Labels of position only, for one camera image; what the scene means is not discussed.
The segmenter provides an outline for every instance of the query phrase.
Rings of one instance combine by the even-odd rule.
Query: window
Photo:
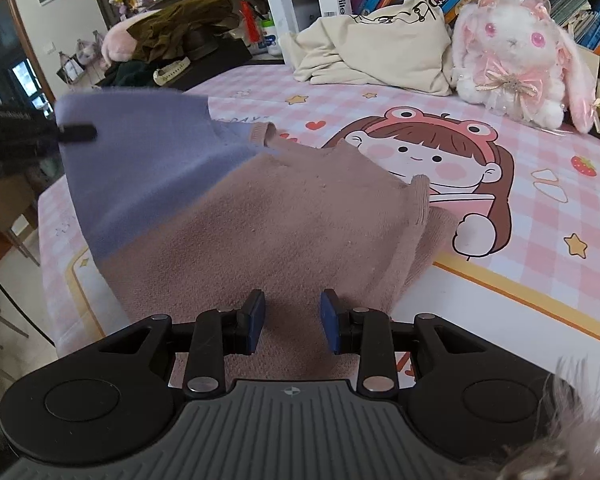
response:
[[[53,113],[53,108],[42,91],[40,82],[33,72],[29,59],[21,61],[11,71],[29,97],[31,105],[36,110],[42,110],[46,117],[49,117]]]

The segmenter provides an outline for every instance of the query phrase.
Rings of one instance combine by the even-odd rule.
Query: white bottle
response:
[[[264,41],[267,44],[267,52],[272,56],[282,56],[282,49],[278,44],[278,33],[273,20],[263,20],[262,31],[264,33]]]

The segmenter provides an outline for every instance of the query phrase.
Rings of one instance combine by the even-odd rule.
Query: frog headband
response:
[[[380,128],[384,128],[385,126],[398,123],[435,124],[436,126],[443,126],[449,130],[458,132],[478,146],[487,163],[495,162],[493,150],[491,149],[491,146],[488,145],[488,142],[496,140],[498,138],[498,133],[488,124],[481,123],[480,121],[468,120],[462,121],[461,123],[454,123],[442,117],[425,116],[417,108],[398,106],[387,110],[384,114],[384,119],[366,128],[366,132],[371,133]]]

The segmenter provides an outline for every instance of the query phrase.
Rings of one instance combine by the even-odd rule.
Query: pink towel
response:
[[[329,353],[318,297],[390,313],[458,224],[411,185],[340,142],[316,149],[256,124],[274,153],[248,160],[179,214],[106,258],[100,270],[130,319],[195,320],[264,291],[267,317],[253,356],[228,356],[228,378],[349,377],[353,356]],[[182,376],[182,370],[176,370]]]

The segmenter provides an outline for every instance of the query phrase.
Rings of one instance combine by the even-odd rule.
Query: beige cloth bag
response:
[[[432,0],[405,0],[368,16],[319,18],[280,44],[298,81],[451,94],[451,38]]]

